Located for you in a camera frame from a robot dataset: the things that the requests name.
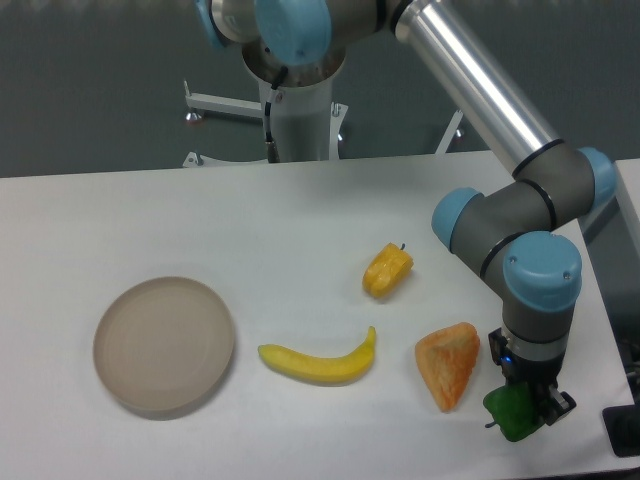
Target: yellow pepper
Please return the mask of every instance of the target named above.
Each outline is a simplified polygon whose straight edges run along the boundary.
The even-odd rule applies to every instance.
[[[413,258],[393,243],[382,249],[362,277],[362,287],[374,298],[393,290],[411,271]]]

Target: toy pepper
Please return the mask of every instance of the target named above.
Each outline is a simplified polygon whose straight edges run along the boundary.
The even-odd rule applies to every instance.
[[[544,423],[524,382],[497,388],[482,403],[510,442],[523,440]]]
[[[374,298],[391,292],[411,271],[413,258],[401,248],[389,243],[373,259],[362,277],[362,287]]]

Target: blue joint cap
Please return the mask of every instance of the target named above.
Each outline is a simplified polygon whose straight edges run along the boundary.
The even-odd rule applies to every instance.
[[[482,194],[473,188],[458,188],[440,200],[433,211],[431,228],[449,251],[451,251],[451,237],[458,217],[471,199],[478,195]]]
[[[565,237],[549,232],[516,238],[504,257],[502,272],[518,300],[546,313],[572,307],[582,287],[580,252]]]
[[[320,60],[329,50],[332,26],[325,0],[255,0],[258,30],[285,65]]]
[[[198,16],[200,17],[200,23],[204,27],[204,33],[207,34],[207,38],[211,45],[215,48],[224,48],[224,43],[218,36],[218,32],[213,26],[213,20],[211,20],[211,16],[209,15],[209,8],[207,7],[207,2],[205,0],[194,0],[196,4],[196,10],[198,11]]]
[[[606,204],[616,192],[616,171],[613,163],[604,153],[592,147],[580,148],[582,153],[593,170],[593,178],[595,180],[594,197],[591,211],[595,211],[602,205]]]

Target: plastic toy food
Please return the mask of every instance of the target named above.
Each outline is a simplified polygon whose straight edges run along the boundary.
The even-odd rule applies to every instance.
[[[365,341],[343,357],[312,357],[279,345],[261,345],[258,353],[276,372],[309,382],[342,383],[361,377],[371,367],[375,343],[376,330],[369,327]]]
[[[411,271],[413,258],[389,243],[373,259],[362,277],[362,287],[374,298],[380,298],[391,292]]]
[[[510,442],[519,442],[538,430],[543,421],[526,383],[505,385],[484,397],[483,405]]]
[[[470,323],[458,323],[427,335],[416,344],[416,363],[443,412],[455,408],[476,364],[480,339]]]

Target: white table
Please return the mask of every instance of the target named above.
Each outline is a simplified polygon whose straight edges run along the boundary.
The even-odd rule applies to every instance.
[[[632,400],[575,222],[561,232],[584,281],[559,382],[578,407],[516,444],[484,428],[482,398],[503,384],[486,340],[501,302],[430,219],[456,187],[509,182],[490,153],[1,180],[0,478],[460,480],[638,466],[614,456],[601,419]],[[360,280],[390,241],[415,267],[378,303]],[[118,295],[163,275],[216,290],[237,348],[211,402],[154,422],[107,394],[92,340]],[[477,327],[480,357],[457,410],[442,414],[413,348],[461,320]],[[375,364],[346,387],[277,375],[256,352],[340,355],[369,325]]]
[[[618,205],[640,255],[640,160],[618,160],[615,166]]]

